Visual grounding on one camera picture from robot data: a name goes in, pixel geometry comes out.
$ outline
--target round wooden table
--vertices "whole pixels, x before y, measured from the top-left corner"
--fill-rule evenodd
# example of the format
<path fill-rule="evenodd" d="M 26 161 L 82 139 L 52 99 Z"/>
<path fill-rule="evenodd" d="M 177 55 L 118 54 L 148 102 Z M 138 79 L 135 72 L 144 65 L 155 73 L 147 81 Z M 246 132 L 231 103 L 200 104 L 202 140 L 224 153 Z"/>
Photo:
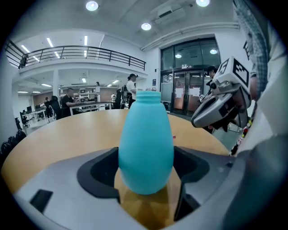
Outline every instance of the round wooden table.
<path fill-rule="evenodd" d="M 34 131 L 8 155 L 2 167 L 2 177 L 15 193 L 29 179 L 48 165 L 97 150 L 119 146 L 125 117 L 129 110 L 106 110 L 70 116 Z M 194 128 L 182 118 L 168 115 L 174 145 L 227 155 L 228 150 L 202 128 Z M 130 191 L 115 176 L 121 206 L 148 229 L 161 229 L 173 224 L 180 193 L 180 179 L 174 168 L 169 182 L 153 195 L 138 195 Z"/>

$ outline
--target white table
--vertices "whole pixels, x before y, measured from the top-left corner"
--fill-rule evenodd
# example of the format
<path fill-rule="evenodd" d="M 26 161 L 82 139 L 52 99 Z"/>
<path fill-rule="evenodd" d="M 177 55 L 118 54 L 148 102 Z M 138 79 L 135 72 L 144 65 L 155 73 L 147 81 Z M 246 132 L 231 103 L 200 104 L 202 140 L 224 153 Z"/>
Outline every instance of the white table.
<path fill-rule="evenodd" d="M 111 101 L 108 101 L 108 102 L 84 102 L 84 103 L 81 103 L 79 105 L 76 105 L 76 106 L 71 106 L 70 107 L 70 113 L 71 113 L 71 116 L 73 116 L 73 109 L 76 109 L 76 108 L 80 108 L 80 107 L 88 107 L 88 106 L 100 106 L 100 105 L 107 105 L 109 104 L 109 109 L 112 109 L 112 106 L 111 106 Z"/>
<path fill-rule="evenodd" d="M 34 112 L 32 112 L 32 113 L 22 114 L 22 117 L 23 117 L 23 116 L 27 116 L 27 117 L 28 117 L 28 120 L 30 120 L 30 116 L 29 116 L 29 115 L 38 114 L 38 113 L 43 113 L 44 119 L 45 119 L 45 121 L 47 122 L 46 117 L 45 117 L 45 110 L 41 110 L 41 111 L 37 111 L 37 112 L 34 111 Z"/>

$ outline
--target white shirt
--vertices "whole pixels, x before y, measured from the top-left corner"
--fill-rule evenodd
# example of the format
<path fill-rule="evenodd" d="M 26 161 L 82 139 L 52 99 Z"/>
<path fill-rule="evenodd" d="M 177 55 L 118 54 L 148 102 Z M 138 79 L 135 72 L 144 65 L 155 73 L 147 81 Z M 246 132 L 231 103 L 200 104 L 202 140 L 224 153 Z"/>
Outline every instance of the white shirt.
<path fill-rule="evenodd" d="M 132 99 L 136 100 L 136 93 L 131 92 L 132 89 L 136 90 L 134 82 L 128 81 L 126 84 L 127 90 L 132 94 Z"/>

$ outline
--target turquoise bottle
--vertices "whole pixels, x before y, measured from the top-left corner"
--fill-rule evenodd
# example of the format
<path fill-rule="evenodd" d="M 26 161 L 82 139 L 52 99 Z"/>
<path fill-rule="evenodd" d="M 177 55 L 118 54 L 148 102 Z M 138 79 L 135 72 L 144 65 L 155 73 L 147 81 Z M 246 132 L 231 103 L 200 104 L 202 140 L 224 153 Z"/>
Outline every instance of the turquoise bottle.
<path fill-rule="evenodd" d="M 153 194 L 168 182 L 174 160 L 168 115 L 155 91 L 138 91 L 123 127 L 119 168 L 125 185 L 137 194 Z"/>

